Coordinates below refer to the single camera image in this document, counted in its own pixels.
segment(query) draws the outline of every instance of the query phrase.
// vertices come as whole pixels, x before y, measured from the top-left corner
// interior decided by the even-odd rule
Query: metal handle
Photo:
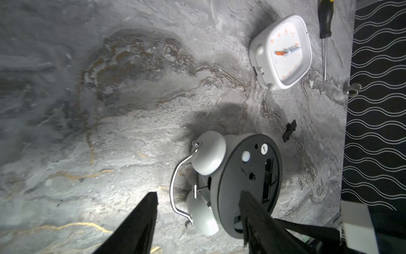
[[[197,150],[199,149],[199,146],[200,146],[200,145],[201,145],[201,142],[193,141],[193,142],[192,142],[192,146],[195,148],[195,150],[192,151],[188,156],[186,156],[185,158],[183,158],[183,159],[176,165],[175,171],[173,172],[173,176],[172,176],[171,188],[170,188],[170,191],[169,191],[169,196],[170,196],[170,198],[171,198],[172,208],[173,208],[173,210],[175,211],[175,213],[180,214],[180,215],[182,215],[182,216],[185,216],[185,217],[191,222],[192,225],[193,225],[193,220],[192,220],[192,218],[190,217],[190,215],[189,215],[188,213],[184,212],[184,211],[179,210],[179,209],[176,208],[176,206],[175,206],[175,201],[174,201],[174,199],[173,199],[173,185],[174,185],[174,183],[175,183],[175,177],[176,177],[176,175],[177,175],[177,172],[178,172],[180,166],[182,166],[182,164],[184,164],[186,161],[188,161],[190,158],[192,158],[193,155],[195,155],[195,154],[197,153]]]
[[[358,82],[345,87],[344,94],[348,95],[348,97],[355,97],[358,95],[358,92],[361,90],[362,85]]]

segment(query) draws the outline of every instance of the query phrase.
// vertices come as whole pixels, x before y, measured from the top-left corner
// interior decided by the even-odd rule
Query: gray marble table
[[[294,13],[312,66],[271,93],[249,42]],[[354,14],[355,0],[335,2],[324,82],[316,0],[2,1],[0,252],[92,253],[156,191],[153,253],[246,253],[224,230],[185,229],[171,208],[174,165],[207,130],[273,138],[283,181],[272,216],[324,225],[339,211]],[[180,207],[193,177],[177,178]]]

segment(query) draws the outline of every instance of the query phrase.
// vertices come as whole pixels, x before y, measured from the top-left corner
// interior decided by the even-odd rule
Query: alarm clock
[[[296,84],[312,59],[304,20],[291,15],[268,26],[250,43],[249,57],[262,87],[280,90]]]

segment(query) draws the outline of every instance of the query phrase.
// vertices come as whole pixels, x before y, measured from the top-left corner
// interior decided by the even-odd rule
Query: white alarm clock
[[[262,87],[280,90],[293,86],[311,65],[304,20],[291,15],[271,24],[252,40],[249,55]]]

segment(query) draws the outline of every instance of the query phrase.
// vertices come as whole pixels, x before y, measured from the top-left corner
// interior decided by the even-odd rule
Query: gold vein
[[[66,177],[66,178],[69,178],[69,179],[72,179],[72,180],[80,180],[80,179],[83,179],[83,178],[96,177],[96,176],[99,176],[99,175],[101,175],[101,174],[103,174],[103,173],[108,173],[108,172],[113,172],[113,171],[114,171],[114,170],[112,170],[112,169],[110,169],[110,170],[102,170],[102,171],[99,171],[99,172],[97,172],[97,173],[95,173],[95,174],[93,174],[93,175],[84,175],[84,176],[73,176],[73,175],[68,174],[68,173],[66,173],[66,172],[59,171],[59,172],[56,172],[56,173],[54,173],[54,174],[49,175],[49,176],[47,177],[47,179],[49,179],[49,178],[54,178],[54,177],[58,177],[58,176],[63,176],[63,177]]]

